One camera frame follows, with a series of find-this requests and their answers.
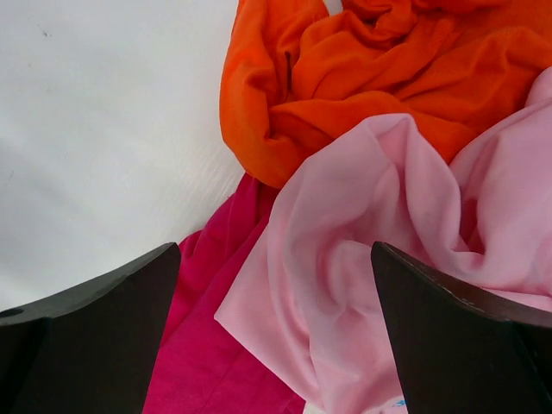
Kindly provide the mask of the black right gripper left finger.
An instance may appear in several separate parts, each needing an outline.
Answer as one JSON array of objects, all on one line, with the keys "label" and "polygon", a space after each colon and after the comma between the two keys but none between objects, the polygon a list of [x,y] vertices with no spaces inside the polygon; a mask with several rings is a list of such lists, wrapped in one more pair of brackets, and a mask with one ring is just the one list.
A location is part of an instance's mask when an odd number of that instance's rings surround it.
[{"label": "black right gripper left finger", "polygon": [[166,243],[1,313],[3,413],[140,413],[179,272]]}]

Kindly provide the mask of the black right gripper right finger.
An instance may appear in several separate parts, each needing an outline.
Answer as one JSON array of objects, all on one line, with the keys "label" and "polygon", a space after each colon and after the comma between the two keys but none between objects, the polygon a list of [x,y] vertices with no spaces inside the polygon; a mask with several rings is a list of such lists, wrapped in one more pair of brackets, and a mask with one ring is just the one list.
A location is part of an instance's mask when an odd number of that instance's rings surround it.
[{"label": "black right gripper right finger", "polygon": [[551,315],[372,247],[379,301],[410,413],[549,413]]}]

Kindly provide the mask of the orange t shirt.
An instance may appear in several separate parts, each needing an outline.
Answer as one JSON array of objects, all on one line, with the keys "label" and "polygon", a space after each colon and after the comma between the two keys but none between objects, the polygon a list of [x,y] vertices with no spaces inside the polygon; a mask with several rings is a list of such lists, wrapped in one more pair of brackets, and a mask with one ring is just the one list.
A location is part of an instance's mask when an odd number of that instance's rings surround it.
[{"label": "orange t shirt", "polygon": [[220,123],[247,173],[280,188],[370,116],[411,115],[452,160],[520,110],[551,65],[548,1],[241,1]]}]

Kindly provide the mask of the magenta t shirt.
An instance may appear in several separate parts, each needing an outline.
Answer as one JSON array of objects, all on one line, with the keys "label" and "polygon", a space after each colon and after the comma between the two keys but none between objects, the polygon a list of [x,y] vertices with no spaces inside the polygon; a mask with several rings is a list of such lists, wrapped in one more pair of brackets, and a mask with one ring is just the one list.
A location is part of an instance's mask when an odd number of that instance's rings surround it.
[{"label": "magenta t shirt", "polygon": [[144,412],[303,412],[305,401],[214,318],[277,194],[244,175],[205,226],[179,244],[179,276]]}]

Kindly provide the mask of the light pink t shirt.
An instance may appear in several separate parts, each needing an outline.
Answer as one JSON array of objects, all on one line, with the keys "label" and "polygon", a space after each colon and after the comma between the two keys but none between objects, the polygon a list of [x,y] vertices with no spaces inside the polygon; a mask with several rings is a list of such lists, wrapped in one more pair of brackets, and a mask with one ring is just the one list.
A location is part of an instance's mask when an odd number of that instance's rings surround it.
[{"label": "light pink t shirt", "polygon": [[549,310],[550,71],[451,163],[411,116],[372,116],[307,159],[277,196],[215,318],[328,413],[386,413],[402,394],[375,242]]}]

